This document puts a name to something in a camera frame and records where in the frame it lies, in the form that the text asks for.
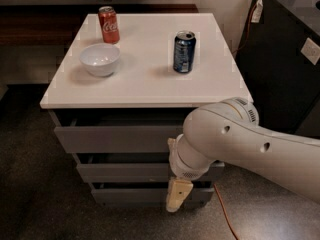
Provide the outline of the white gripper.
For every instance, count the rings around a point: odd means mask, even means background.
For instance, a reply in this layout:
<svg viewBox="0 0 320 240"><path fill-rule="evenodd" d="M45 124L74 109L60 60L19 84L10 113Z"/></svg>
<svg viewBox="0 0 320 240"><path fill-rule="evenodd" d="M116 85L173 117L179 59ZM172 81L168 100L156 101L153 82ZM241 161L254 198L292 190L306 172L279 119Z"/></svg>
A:
<svg viewBox="0 0 320 240"><path fill-rule="evenodd" d="M193 183L188 180L202 177L209 170L213 159L194 149L183 134L176 139L169 138L167 144L170 168L180 178L171 178L168 184L166 210L173 213L179 210L193 189Z"/></svg>

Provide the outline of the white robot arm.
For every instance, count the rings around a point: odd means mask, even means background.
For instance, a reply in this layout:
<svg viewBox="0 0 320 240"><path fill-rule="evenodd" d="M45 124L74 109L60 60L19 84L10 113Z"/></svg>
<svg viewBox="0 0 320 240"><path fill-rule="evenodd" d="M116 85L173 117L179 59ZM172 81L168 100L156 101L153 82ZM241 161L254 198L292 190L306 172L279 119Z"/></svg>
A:
<svg viewBox="0 0 320 240"><path fill-rule="evenodd" d="M168 140L166 209L177 211L215 161L252 171L298 195L320 202L320 141L259 126L254 105L232 98L188 114L183 133Z"/></svg>

